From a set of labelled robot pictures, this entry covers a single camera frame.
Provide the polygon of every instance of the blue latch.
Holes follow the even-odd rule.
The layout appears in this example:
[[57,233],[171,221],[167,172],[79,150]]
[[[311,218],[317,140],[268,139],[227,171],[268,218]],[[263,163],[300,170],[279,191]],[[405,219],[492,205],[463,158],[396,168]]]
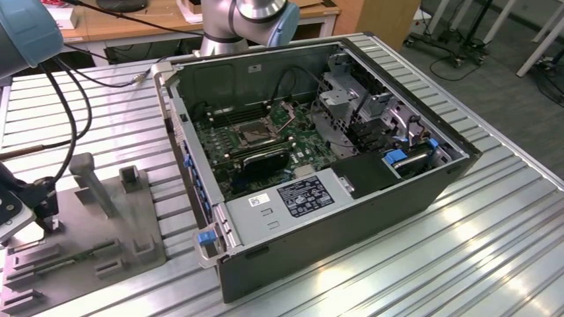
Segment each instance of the blue latch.
[[191,158],[191,155],[187,154],[184,155],[184,167],[188,168],[189,166],[192,166],[192,158]]
[[435,140],[435,139],[429,139],[429,145],[431,145],[431,147],[433,148],[433,149],[436,149],[437,148],[437,146],[439,146],[439,141],[437,140]]
[[200,246],[207,246],[208,244],[212,244],[217,239],[217,236],[215,235],[215,231],[204,231],[197,234],[197,243],[200,243]]
[[407,155],[403,150],[393,150],[385,154],[384,159],[392,165],[395,162],[407,159]]

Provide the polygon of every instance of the cable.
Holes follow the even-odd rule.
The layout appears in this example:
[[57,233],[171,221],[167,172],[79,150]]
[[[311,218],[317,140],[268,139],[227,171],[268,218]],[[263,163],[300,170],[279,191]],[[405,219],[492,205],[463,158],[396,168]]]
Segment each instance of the cable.
[[113,61],[113,60],[111,60],[109,58],[107,58],[105,56],[101,56],[101,55],[99,55],[99,54],[96,54],[96,53],[92,53],[92,52],[89,52],[89,51],[87,51],[87,50],[84,50],[84,49],[81,49],[81,48],[77,48],[76,46],[72,46],[72,45],[68,45],[68,44],[64,44],[64,45],[65,45],[65,47],[68,47],[68,48],[73,49],[75,51],[77,51],[77,52],[80,52],[80,53],[84,53],[84,54],[87,54],[87,55],[91,55],[91,56],[95,56],[95,57],[99,57],[99,58],[101,58],[101,59],[105,59],[107,61]]
[[460,0],[459,4],[456,5],[455,11],[452,12],[451,18],[447,22],[447,25],[448,25],[449,28],[451,28],[452,20],[455,19],[456,13],[459,13],[459,9],[460,9],[460,6],[461,6],[463,3],[464,3],[464,0]]
[[125,57],[125,58],[127,58],[127,59],[129,59],[131,61],[143,61],[143,60],[145,60],[145,59],[147,59],[147,57],[149,56],[151,49],[152,49],[152,42],[149,43],[149,48],[148,48],[148,50],[147,50],[147,53],[144,54],[144,57],[141,57],[140,59],[135,59],[135,58],[132,58],[131,56],[125,55],[124,53],[121,53],[121,52],[116,51],[116,50],[115,50],[115,48],[112,48],[112,50],[115,50],[115,51],[113,51],[113,53],[116,53],[117,55],[120,55],[120,56]]
[[124,49],[120,49],[120,48],[113,48],[113,49],[115,50],[119,50],[119,51],[123,51],[123,52],[127,52],[127,51],[129,51],[133,48],[133,46],[135,46],[135,44],[129,45],[129,47],[128,48],[124,48]]
[[425,19],[425,14],[420,8],[421,11],[421,19],[423,19],[423,24],[425,25],[425,30],[423,31],[423,36],[427,36],[431,38],[432,34],[429,33],[429,24],[427,23],[427,19]]
[[[89,103],[87,92],[84,91],[84,88],[81,87],[81,84],[77,78],[75,77],[75,75],[72,75],[71,71],[64,67],[61,59],[59,57],[55,57],[53,61],[57,63],[59,67],[64,70],[67,75],[71,77],[75,85],[77,86],[81,97],[84,98],[84,103],[87,104],[87,125],[84,126],[84,129],[81,130],[80,134],[77,135],[77,140],[80,140],[81,137],[84,137],[84,135],[88,133],[89,127],[92,126],[92,104]],[[53,144],[47,144],[43,147],[45,149],[55,149],[56,147],[61,147],[69,143],[71,143],[71,140],[67,140]]]
[[[169,58],[169,56],[163,56],[160,59],[157,59],[157,61],[153,63],[153,64],[156,64],[156,63],[160,63],[161,61],[164,61],[167,58]],[[104,87],[111,87],[111,88],[124,88],[124,87],[127,87],[127,86],[131,86],[132,84],[136,84],[136,83],[140,83],[140,82],[143,82],[144,80],[145,80],[145,78],[147,78],[147,76],[149,75],[149,73],[151,73],[151,67],[152,67],[152,65],[151,65],[151,67],[149,68],[147,68],[147,70],[143,72],[143,73],[140,73],[140,74],[137,74],[135,77],[133,77],[133,79],[131,80],[131,81],[128,81],[127,83],[124,83],[124,84],[119,84],[119,85],[112,85],[112,84],[107,84],[107,83],[103,83],[101,81],[99,81],[99,80],[96,80],[96,79],[93,79],[92,77],[89,77],[89,76],[87,76],[83,72],[80,72],[80,71],[77,71],[75,68],[72,68],[71,66],[68,66],[61,60],[59,60],[60,62],[61,62],[61,65],[68,69],[68,70],[72,70],[76,74],[79,74],[80,76],[83,76],[85,79],[88,79],[89,81],[92,81],[93,83],[97,83],[99,85],[101,85],[101,86],[104,86]]]
[[437,62],[440,62],[440,61],[444,61],[445,59],[448,59],[451,56],[445,56],[445,57],[441,57],[440,59],[437,59],[436,61],[433,61],[432,63],[431,63],[431,65],[429,65],[429,71],[431,71],[431,73],[433,73],[433,75],[436,76],[436,77],[439,77],[440,79],[443,79],[443,80],[445,80],[445,81],[461,81],[464,78],[467,78],[468,76],[469,76],[469,74],[472,74],[477,69],[480,69],[480,67],[481,67],[481,65],[477,65],[476,66],[476,68],[473,69],[473,70],[471,70],[467,74],[464,74],[461,77],[459,77],[459,78],[447,78],[447,77],[443,77],[443,76],[440,76],[436,72],[435,72],[435,70],[433,70],[433,66],[435,66],[435,64],[437,63]]
[[135,82],[136,82],[135,79],[132,79],[127,83],[119,84],[119,85],[112,85],[112,84],[103,83],[101,81],[93,79],[92,77],[88,77],[83,72],[77,71],[75,68],[72,68],[71,66],[68,66],[63,61],[59,61],[59,62],[61,63],[64,69],[67,69],[69,71],[72,70],[76,74],[79,74],[80,76],[83,76],[85,79],[88,79],[89,81],[97,83],[99,85],[101,85],[104,87],[109,87],[109,88],[124,88],[124,87],[135,84]]
[[63,94],[61,88],[59,86],[59,83],[55,80],[53,74],[51,74],[49,70],[43,66],[43,64],[40,64],[39,66],[40,66],[43,72],[45,73],[51,84],[53,85],[53,89],[55,89],[55,92],[56,92],[59,99],[61,101],[64,112],[67,113],[67,117],[69,118],[69,124],[71,124],[69,150],[67,151],[67,156],[64,158],[63,165],[61,165],[56,175],[53,176],[53,178],[47,183],[47,188],[48,188],[49,186],[55,185],[55,183],[61,179],[64,171],[67,170],[67,167],[69,166],[72,155],[75,153],[75,147],[77,145],[77,122],[75,121],[75,116],[72,115],[69,103],[67,102],[67,99],[64,98],[64,94]]
[[[80,132],[80,134],[77,135],[77,140],[80,140],[81,137],[84,137],[84,135],[88,133],[89,131],[89,127],[92,125],[92,105],[89,103],[89,99],[88,99],[88,95],[87,92],[84,91],[84,88],[80,85],[80,82],[77,81],[77,78],[75,77],[75,75],[72,75],[72,73],[63,67],[63,65],[60,64],[60,59],[59,57],[53,58],[55,62],[59,64],[59,67],[67,72],[67,75],[71,77],[72,81],[75,82],[75,85],[79,88],[81,97],[84,98],[84,103],[87,104],[87,125],[84,126],[83,131]],[[55,149],[57,147],[61,147],[64,145],[71,144],[72,140],[65,140],[53,144],[41,144],[41,145],[36,145],[32,147],[28,147],[25,149],[20,149],[20,150],[15,150],[15,151],[9,151],[5,153],[0,153],[0,160],[8,160],[12,159],[15,157],[20,157],[23,155],[28,155],[28,154],[33,154],[36,152],[41,152],[45,149]]]
[[356,115],[359,114],[359,112],[361,111],[361,109],[364,107],[364,104],[367,103],[367,100],[368,100],[369,95],[371,95],[371,91],[367,89],[367,92],[364,93],[363,99],[360,100],[359,107],[356,107],[356,109],[355,109],[355,111],[352,113],[351,121],[352,121],[353,117],[356,117]]
[[561,95],[564,95],[564,91],[563,89],[556,85],[556,83],[552,81],[552,79],[549,78],[549,76],[547,75],[545,72],[541,72],[541,74],[544,75],[544,78],[548,80],[549,84],[556,88],[556,90],[559,91],[559,93]]
[[563,95],[561,91],[560,91],[560,87],[556,86],[556,83],[552,82],[552,80],[549,79],[549,77],[547,76],[547,74],[544,73],[544,71],[540,68],[533,69],[533,80],[535,80],[535,84],[537,85],[537,89],[539,92],[543,94],[544,97],[547,97],[547,99],[549,101],[552,101],[559,107],[564,108],[564,105],[551,96],[548,95],[548,93],[543,90],[541,85],[540,85],[540,79],[541,76],[537,75],[539,73],[543,74],[543,77],[545,79],[548,79],[548,81],[551,82],[551,85],[559,90],[560,95]]
[[[305,68],[303,68],[301,66],[297,66],[297,65],[292,65],[292,66],[289,66],[287,69],[284,69],[284,71],[281,71],[281,74],[280,74],[280,77],[279,77],[279,80],[277,80],[277,82],[276,82],[276,86],[275,86],[275,91],[272,92],[272,96],[271,96],[271,101],[269,101],[269,104],[273,104],[275,103],[275,99],[276,99],[276,97],[277,97],[277,94],[279,94],[279,89],[280,89],[280,85],[281,85],[281,83],[283,83],[283,79],[284,79],[284,76],[285,76],[285,74],[288,73],[288,71],[292,71],[293,69],[297,69],[297,70],[300,70],[301,72],[304,72],[304,73],[307,73],[312,78],[313,78],[313,80],[328,90],[329,88],[327,87],[327,85],[319,80],[319,78],[317,78],[317,76],[315,76],[315,74],[309,71],[309,70],[307,70]],[[296,76],[296,74],[293,73],[293,75],[295,75],[295,84],[293,84],[293,87],[292,87],[292,90],[293,90],[293,88],[295,88],[295,85],[296,85],[296,82],[297,82],[297,76]]]
[[329,140],[327,140],[327,142],[329,142],[331,144],[339,145],[340,147],[353,147],[353,148],[356,148],[355,145],[343,145],[343,144],[335,143],[333,141],[329,141]]
[[197,33],[197,32],[192,32],[192,31],[183,31],[183,30],[175,30],[173,28],[167,28],[167,27],[160,26],[160,25],[157,25],[157,24],[153,24],[153,23],[151,23],[151,22],[147,22],[147,21],[139,20],[137,18],[128,17],[127,15],[120,15],[119,13],[113,13],[113,12],[111,12],[111,11],[108,11],[108,10],[104,10],[104,9],[101,9],[101,8],[99,8],[99,7],[93,6],[93,5],[89,5],[88,3],[84,3],[84,2],[81,2],[80,0],[61,0],[61,1],[63,1],[64,3],[71,4],[71,5],[79,5],[79,6],[85,7],[85,8],[88,8],[88,9],[93,10],[93,11],[97,11],[97,12],[100,12],[100,13],[104,13],[104,14],[107,14],[107,15],[111,15],[112,17],[116,17],[116,18],[123,18],[123,19],[125,19],[125,20],[129,20],[129,21],[133,21],[133,22],[141,23],[141,24],[144,24],[144,25],[152,26],[153,28],[159,28],[159,29],[161,29],[161,30],[164,30],[164,31],[168,31],[168,32],[176,32],[176,33],[184,33],[184,34],[191,34],[191,35],[196,35],[196,36],[203,36],[203,34],[200,34],[200,33]]

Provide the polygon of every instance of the black cable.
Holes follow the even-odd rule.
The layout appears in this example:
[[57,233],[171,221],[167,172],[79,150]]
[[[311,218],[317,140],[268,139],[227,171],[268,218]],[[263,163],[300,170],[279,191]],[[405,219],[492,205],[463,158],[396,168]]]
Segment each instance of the black cable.
[[75,51],[77,51],[77,52],[80,52],[80,53],[84,53],[84,54],[87,54],[87,55],[91,55],[91,56],[95,56],[95,57],[99,57],[99,58],[101,58],[101,59],[105,59],[107,61],[113,61],[113,60],[111,60],[109,58],[107,58],[105,56],[101,56],[101,55],[99,55],[99,54],[96,54],[96,53],[92,53],[92,52],[89,52],[89,51],[87,51],[87,50],[84,50],[84,49],[81,49],[81,48],[77,48],[76,46],[72,46],[72,45],[68,45],[68,44],[64,44],[64,45],[65,45],[65,47],[68,47],[68,48],[73,49]]
[[88,79],[89,81],[97,83],[99,85],[101,85],[104,87],[109,87],[109,88],[124,88],[127,86],[131,86],[136,82],[132,79],[127,83],[119,84],[119,85],[112,85],[112,84],[103,83],[101,81],[99,81],[99,80],[93,79],[92,77],[87,76],[81,71],[77,71],[75,68],[72,68],[71,66],[68,66],[61,60],[59,60],[59,62],[61,63],[64,69],[67,69],[69,71],[72,70],[76,74],[79,74],[80,76],[83,76],[85,79]]
[[[75,77],[75,75],[72,75],[71,71],[64,67],[63,61],[59,59],[59,57],[55,57],[53,61],[57,63],[59,67],[64,70],[64,72],[71,77],[72,81],[75,82],[75,85],[79,88],[81,97],[84,98],[84,103],[87,105],[87,125],[84,126],[84,129],[80,132],[80,134],[77,135],[77,140],[80,140],[80,138],[84,137],[84,135],[88,133],[89,127],[92,125],[92,104],[89,103],[87,92],[84,91],[84,88],[81,87],[81,84],[80,84],[77,78]],[[47,144],[43,147],[44,147],[44,149],[55,149],[56,147],[61,147],[61,146],[68,145],[68,144],[71,144],[71,140],[57,142],[57,143],[53,143],[53,144]]]
[[459,77],[459,78],[447,78],[447,77],[444,77],[444,76],[440,76],[436,72],[435,72],[435,70],[433,70],[433,66],[435,66],[435,64],[437,63],[437,62],[440,62],[440,61],[444,61],[444,60],[447,60],[448,58],[451,58],[451,56],[445,56],[445,57],[441,57],[441,58],[439,58],[436,61],[433,61],[432,63],[431,63],[431,65],[429,65],[429,71],[431,71],[431,73],[433,73],[433,75],[436,76],[436,77],[439,77],[440,79],[443,79],[443,80],[445,80],[445,81],[461,81],[464,78],[467,78],[468,76],[469,76],[469,74],[472,74],[477,69],[480,69],[480,67],[481,67],[481,65],[477,65],[476,66],[476,68],[473,69],[473,70],[471,70],[467,74],[464,74],[461,77]]
[[113,48],[113,49],[115,50],[119,50],[121,52],[127,52],[127,51],[131,51],[131,49],[133,48],[133,46],[135,46],[135,44],[129,45],[129,47],[128,48],[124,48],[124,49],[120,49],[120,48]]
[[47,69],[47,67],[43,66],[43,64],[40,64],[39,67],[41,68],[43,72],[47,75],[47,78],[48,78],[51,84],[53,85],[53,89],[55,89],[55,92],[56,92],[59,99],[61,101],[64,112],[67,113],[67,117],[69,118],[69,124],[71,124],[69,150],[67,151],[67,156],[64,158],[63,165],[61,165],[56,175],[53,176],[53,178],[47,183],[47,188],[48,188],[49,186],[55,185],[55,183],[61,179],[64,171],[67,170],[67,167],[69,166],[72,155],[75,153],[75,147],[77,145],[77,122],[75,121],[75,116],[72,115],[69,103],[67,102],[67,99],[64,98],[64,93],[61,91],[59,83],[55,80],[53,74],[51,74],[49,70]]
[[464,0],[460,0],[459,4],[456,5],[455,11],[452,12],[451,18],[448,19],[448,22],[447,22],[448,28],[451,28],[452,20],[455,19],[456,13],[459,13],[459,9],[463,3],[464,3]]
[[359,114],[359,112],[361,111],[364,104],[367,103],[369,95],[371,95],[371,91],[367,88],[367,92],[364,93],[363,99],[360,100],[360,103],[359,103],[359,107],[356,107],[356,109],[352,113],[351,121],[352,121],[353,117]]
[[157,24],[153,24],[153,23],[151,23],[151,22],[147,22],[147,21],[139,20],[137,18],[128,17],[127,15],[120,15],[119,13],[113,13],[113,12],[111,12],[111,11],[108,11],[108,10],[104,10],[104,9],[101,9],[101,8],[99,8],[99,7],[93,6],[93,5],[89,5],[88,3],[84,3],[84,2],[81,2],[80,0],[61,0],[61,1],[63,1],[64,3],[71,4],[71,5],[79,5],[79,6],[85,7],[85,8],[88,8],[88,9],[93,10],[93,11],[97,11],[97,12],[100,12],[100,13],[104,13],[104,14],[107,14],[107,15],[111,15],[112,17],[116,17],[116,18],[123,18],[123,19],[125,19],[125,20],[129,20],[129,21],[133,21],[133,22],[141,23],[141,24],[144,24],[144,25],[152,26],[153,28],[159,28],[159,29],[161,29],[161,30],[164,30],[164,31],[168,31],[168,32],[176,32],[176,33],[184,33],[184,34],[191,34],[191,35],[196,35],[196,36],[203,36],[203,34],[200,34],[200,33],[197,33],[197,32],[192,32],[192,31],[183,31],[183,30],[175,30],[173,28],[167,28],[167,27],[160,26],[160,25],[157,25]]
[[329,140],[327,140],[327,142],[329,142],[331,144],[339,145],[340,147],[355,147],[356,148],[355,145],[343,145],[343,144],[335,143],[333,141],[329,141]]
[[[543,69],[536,68],[532,71],[532,75],[533,75],[533,80],[535,80],[535,84],[537,85],[537,89],[539,92],[543,94],[544,97],[547,97],[547,99],[549,101],[552,101],[559,107],[564,108],[564,105],[561,104],[561,102],[559,102],[559,100],[556,100],[543,89],[540,83],[541,83],[541,78],[544,77],[545,79],[549,79],[549,77],[547,76],[547,74],[544,73]],[[549,79],[551,85],[559,90],[560,95],[563,95],[561,91],[560,91],[560,87],[556,86],[556,83],[552,82],[552,80]]]
[[429,25],[427,24],[427,19],[425,19],[425,14],[421,10],[421,19],[423,19],[423,24],[425,25],[425,30],[423,31],[423,36],[427,36],[431,38],[432,34],[429,33]]
[[308,75],[313,78],[313,80],[315,80],[315,81],[316,81],[316,82],[317,82],[321,86],[324,86],[324,88],[328,90],[327,85],[321,82],[321,80],[317,78],[317,76],[315,76],[315,74],[313,74],[309,70],[307,70],[307,69],[305,69],[305,68],[303,68],[301,66],[292,65],[292,66],[289,66],[287,69],[284,69],[284,71],[281,71],[281,74],[280,74],[279,80],[277,80],[277,82],[276,82],[275,91],[273,91],[272,96],[271,96],[271,101],[269,101],[269,104],[273,104],[273,102],[275,102],[275,99],[276,99],[277,94],[279,94],[279,89],[280,89],[280,85],[281,85],[281,83],[283,83],[283,79],[284,79],[285,74],[288,73],[288,71],[292,71],[293,69],[296,69],[296,70],[299,70],[299,71],[304,72],[305,74],[308,74]]
[[147,49],[147,53],[144,54],[144,57],[141,57],[140,59],[135,59],[131,56],[125,55],[124,53],[119,52],[119,51],[113,51],[113,53],[116,53],[117,55],[125,57],[127,59],[129,59],[129,61],[144,61],[148,57],[149,57],[149,53],[151,53],[151,49],[152,49],[152,43],[149,43],[149,48]]
[[556,85],[556,83],[552,81],[552,79],[549,78],[549,76],[547,75],[545,72],[541,72],[541,74],[544,75],[544,78],[548,80],[549,84],[556,88],[556,90],[559,91],[560,95],[564,95],[564,90]]

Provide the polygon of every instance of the wooden desk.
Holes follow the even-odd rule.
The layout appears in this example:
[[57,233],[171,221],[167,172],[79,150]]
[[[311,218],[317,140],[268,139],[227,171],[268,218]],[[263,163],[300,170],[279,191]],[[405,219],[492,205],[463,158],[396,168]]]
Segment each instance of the wooden desk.
[[87,17],[84,7],[75,8],[75,14],[77,15],[77,28],[73,30],[61,30],[64,42],[87,42],[89,41],[88,37],[88,27],[87,27]]
[[[105,48],[115,46],[195,37],[191,34],[168,32],[141,23],[115,18],[85,8],[77,9],[81,10],[79,28],[71,32],[64,31],[65,43],[72,44],[75,42],[76,47],[103,56],[105,56]],[[324,5],[304,7],[300,10],[300,24],[321,24],[319,36],[331,36],[339,13],[337,7],[329,8]],[[201,32],[201,23],[189,24],[184,20],[176,0],[149,0],[147,10],[127,15],[175,30]],[[108,61],[99,57],[93,57],[93,60],[96,66],[108,65]]]

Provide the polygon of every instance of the aluminum table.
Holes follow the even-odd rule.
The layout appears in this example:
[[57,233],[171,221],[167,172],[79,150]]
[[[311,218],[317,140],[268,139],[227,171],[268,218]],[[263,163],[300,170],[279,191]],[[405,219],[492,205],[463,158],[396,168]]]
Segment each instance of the aluminum table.
[[[367,241],[223,303],[213,269],[201,269],[191,244],[196,221],[149,81],[123,89],[84,81],[92,130],[89,151],[105,179],[135,164],[149,175],[168,262],[45,311],[41,316],[560,316],[564,313],[564,182],[484,122],[377,38],[348,36],[423,102],[484,152],[465,177],[419,215]],[[121,83],[151,61],[88,69]],[[56,76],[75,109],[85,110],[69,78]],[[20,77],[1,99],[1,147],[69,137],[43,75]],[[27,181],[52,175],[65,149],[7,162]],[[68,173],[59,188],[75,181]]]

